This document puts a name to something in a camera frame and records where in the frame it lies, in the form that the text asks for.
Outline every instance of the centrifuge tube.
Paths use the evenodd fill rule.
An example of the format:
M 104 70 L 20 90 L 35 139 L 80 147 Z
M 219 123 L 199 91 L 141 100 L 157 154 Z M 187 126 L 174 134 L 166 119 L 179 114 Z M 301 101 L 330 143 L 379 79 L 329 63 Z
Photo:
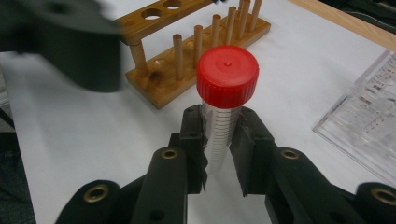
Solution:
M 197 90 L 203 99 L 207 171 L 217 173 L 231 144 L 242 105 L 256 87 L 259 65 L 247 50 L 222 46 L 208 50 L 197 65 Z

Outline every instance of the clear plastic box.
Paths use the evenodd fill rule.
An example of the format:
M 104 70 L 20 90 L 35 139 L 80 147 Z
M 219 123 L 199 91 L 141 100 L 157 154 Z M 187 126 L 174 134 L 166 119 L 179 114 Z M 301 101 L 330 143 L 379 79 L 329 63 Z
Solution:
M 316 125 L 318 133 L 396 187 L 396 54 L 385 51 Z

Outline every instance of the wooden test tube rack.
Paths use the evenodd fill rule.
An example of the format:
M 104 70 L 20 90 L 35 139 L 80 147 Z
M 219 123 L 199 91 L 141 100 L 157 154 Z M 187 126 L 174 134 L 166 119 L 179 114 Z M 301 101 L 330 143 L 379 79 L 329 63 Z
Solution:
M 160 0 L 117 19 L 123 42 L 130 46 L 135 63 L 135 69 L 126 74 L 127 79 L 157 108 L 167 105 L 195 84 L 195 65 L 206 50 L 226 44 L 246 48 L 271 28 L 270 23 L 258 18 L 262 0 L 255 1 L 252 14 L 248 14 L 250 0 L 240 0 L 239 8 L 230 7 L 227 17 L 221 19 L 220 15 L 214 15 L 212 25 L 205 29 L 195 26 L 195 37 L 180 40 L 180 35 L 174 35 L 172 48 L 146 61 L 142 38 L 211 3 L 211 0 Z M 157 19 L 147 20 L 153 16 Z

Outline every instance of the red screw cap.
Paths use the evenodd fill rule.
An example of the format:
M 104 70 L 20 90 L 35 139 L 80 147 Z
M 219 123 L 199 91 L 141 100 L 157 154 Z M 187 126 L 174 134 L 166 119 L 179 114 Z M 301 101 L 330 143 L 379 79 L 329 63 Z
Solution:
M 258 77 L 259 65 L 250 52 L 236 46 L 216 47 L 198 62 L 197 90 L 210 105 L 234 108 L 251 98 Z

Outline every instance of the white table surface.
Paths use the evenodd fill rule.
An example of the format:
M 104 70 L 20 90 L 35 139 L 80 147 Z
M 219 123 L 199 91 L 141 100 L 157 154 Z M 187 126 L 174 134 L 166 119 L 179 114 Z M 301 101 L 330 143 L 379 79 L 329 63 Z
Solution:
M 116 19 L 153 1 L 103 1 Z M 147 58 L 188 37 L 193 26 L 226 16 L 237 1 L 211 5 L 144 39 Z M 364 70 L 385 50 L 361 36 L 286 0 L 266 0 L 260 17 L 269 34 L 247 48 L 260 77 L 246 106 L 254 109 L 280 147 L 305 153 L 336 186 L 355 192 L 379 181 L 312 128 Z M 201 103 L 191 88 L 161 110 L 125 80 L 115 93 L 75 86 L 37 55 L 1 53 L 11 109 L 37 223 L 53 223 L 84 184 L 106 179 L 124 186 L 146 173 L 152 153 L 179 131 L 185 108 Z M 122 45 L 122 71 L 134 67 Z M 189 223 L 269 223 L 263 196 L 242 197 L 230 154 L 207 192 L 189 196 Z

